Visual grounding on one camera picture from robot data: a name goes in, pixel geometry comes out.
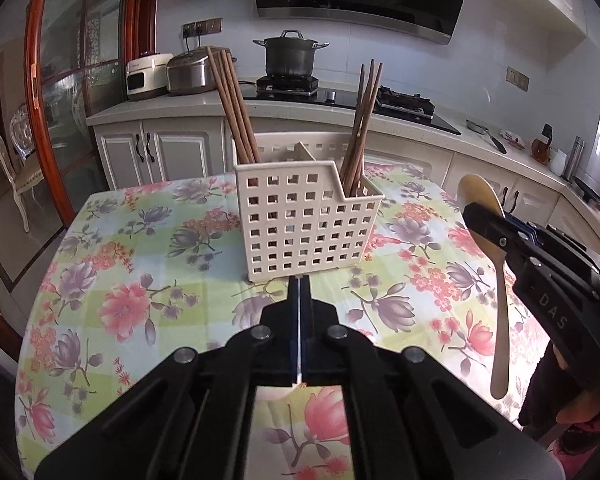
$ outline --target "black cooking pot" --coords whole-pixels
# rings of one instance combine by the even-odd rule
[[[294,32],[297,38],[286,35]],[[302,37],[299,30],[284,30],[279,38],[253,40],[253,43],[267,49],[265,70],[267,75],[310,76],[314,72],[315,51],[329,46]]]

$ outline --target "rice cooker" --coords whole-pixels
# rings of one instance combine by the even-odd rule
[[[126,64],[126,94],[131,101],[167,93],[167,63],[172,57],[151,52]]]

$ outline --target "spoon handle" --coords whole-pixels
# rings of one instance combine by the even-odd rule
[[[494,399],[501,399],[507,395],[509,389],[509,306],[507,305],[507,286],[504,281],[504,264],[496,264],[495,268],[498,322],[491,370],[491,396]]]

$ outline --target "kitchen counter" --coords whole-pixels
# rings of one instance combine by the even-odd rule
[[[325,85],[351,90],[343,85]],[[331,108],[324,105],[298,104],[291,102],[272,102],[247,100],[246,106],[252,118],[276,118],[296,121],[351,126],[354,111],[346,108]],[[441,130],[410,123],[408,121],[374,114],[369,130],[381,134],[401,137],[444,148],[452,152],[478,158],[497,167],[527,177],[563,195],[582,217],[589,223],[600,238],[600,211],[586,205],[576,191],[561,178],[549,171],[549,168],[534,161],[527,152],[517,150],[503,142],[507,155],[500,153],[489,141],[465,126],[466,115],[460,112],[436,106],[436,114],[462,133],[456,136]],[[160,96],[144,101],[127,101],[87,118],[89,126],[123,123],[161,118],[216,117],[224,116],[222,103],[217,92],[205,92],[189,96]]]

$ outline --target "bottle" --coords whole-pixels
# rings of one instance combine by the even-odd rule
[[[567,182],[571,182],[573,174],[578,169],[583,150],[584,140],[582,140],[582,137],[576,137],[576,140],[573,141],[573,148],[569,153],[567,164],[564,166],[564,172],[562,173],[562,178]]]
[[[545,124],[539,139],[535,139],[531,144],[531,156],[540,164],[547,165],[549,163],[549,146],[554,138],[553,132],[554,129]]]

